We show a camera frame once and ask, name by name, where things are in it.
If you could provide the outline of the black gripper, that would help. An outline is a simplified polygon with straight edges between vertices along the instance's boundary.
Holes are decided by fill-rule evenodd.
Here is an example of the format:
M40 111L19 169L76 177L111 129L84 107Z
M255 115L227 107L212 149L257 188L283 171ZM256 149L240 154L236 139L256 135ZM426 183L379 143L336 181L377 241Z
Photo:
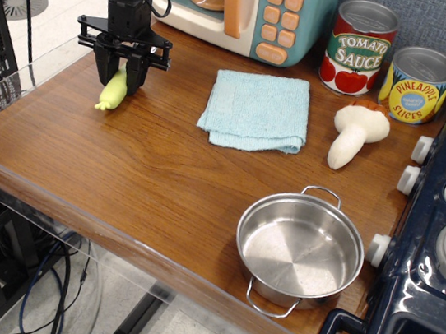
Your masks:
M171 42L151 28L151 0L108 0L106 17L81 15L79 44L94 49L99 80L103 86L126 62L127 95L144 84L149 67L170 68Z

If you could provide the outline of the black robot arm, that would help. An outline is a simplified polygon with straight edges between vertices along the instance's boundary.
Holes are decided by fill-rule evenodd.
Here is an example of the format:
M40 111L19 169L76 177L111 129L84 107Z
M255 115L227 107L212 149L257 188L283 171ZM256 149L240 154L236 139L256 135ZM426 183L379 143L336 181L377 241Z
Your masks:
M126 86L133 95L146 80L149 67L166 71L170 67L171 42L151 28L151 18L168 16L172 4L163 14L152 0L108 0L106 17L80 16L79 43L90 47L101 84L107 86L118 72L120 59L126 62Z

